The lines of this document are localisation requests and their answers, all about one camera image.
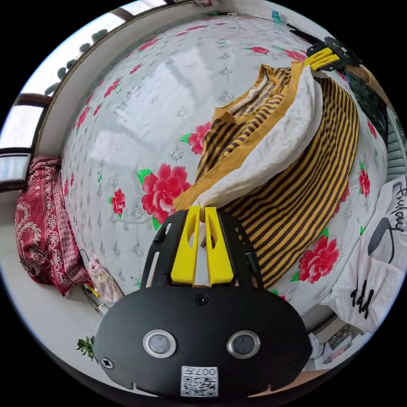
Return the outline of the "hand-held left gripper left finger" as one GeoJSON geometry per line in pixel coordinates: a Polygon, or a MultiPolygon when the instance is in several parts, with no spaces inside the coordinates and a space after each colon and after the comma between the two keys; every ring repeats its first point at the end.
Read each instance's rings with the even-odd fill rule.
{"type": "Polygon", "coordinates": [[[195,283],[199,226],[200,207],[191,206],[186,212],[170,273],[171,280],[175,284],[194,285],[195,283]]]}

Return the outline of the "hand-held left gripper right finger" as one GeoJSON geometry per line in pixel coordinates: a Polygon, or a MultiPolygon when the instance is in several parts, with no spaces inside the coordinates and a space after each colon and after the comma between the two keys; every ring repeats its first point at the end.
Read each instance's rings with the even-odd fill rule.
{"type": "Polygon", "coordinates": [[[205,226],[209,284],[230,284],[234,274],[215,207],[205,208],[205,226]]]}

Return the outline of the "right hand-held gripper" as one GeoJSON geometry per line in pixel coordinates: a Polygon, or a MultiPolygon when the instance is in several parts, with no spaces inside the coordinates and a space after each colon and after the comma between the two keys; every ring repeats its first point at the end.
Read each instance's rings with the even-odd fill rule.
{"type": "Polygon", "coordinates": [[[307,49],[304,66],[312,71],[332,72],[344,70],[346,66],[358,67],[361,60],[341,41],[333,37],[325,37],[323,41],[313,44],[307,49]]]}

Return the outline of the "person's left hand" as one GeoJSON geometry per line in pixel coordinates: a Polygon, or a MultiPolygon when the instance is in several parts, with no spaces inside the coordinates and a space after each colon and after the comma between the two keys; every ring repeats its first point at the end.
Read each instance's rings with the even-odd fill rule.
{"type": "Polygon", "coordinates": [[[307,383],[309,381],[312,381],[312,380],[322,376],[323,374],[327,373],[328,371],[329,371],[328,369],[319,370],[319,371],[303,371],[303,372],[301,372],[299,374],[299,376],[292,383],[290,383],[289,385],[287,385],[285,387],[282,387],[282,388],[277,389],[277,390],[271,390],[271,387],[268,386],[266,391],[251,395],[249,397],[265,396],[265,395],[285,391],[285,390],[300,386],[300,385],[302,385],[304,383],[307,383]]]}

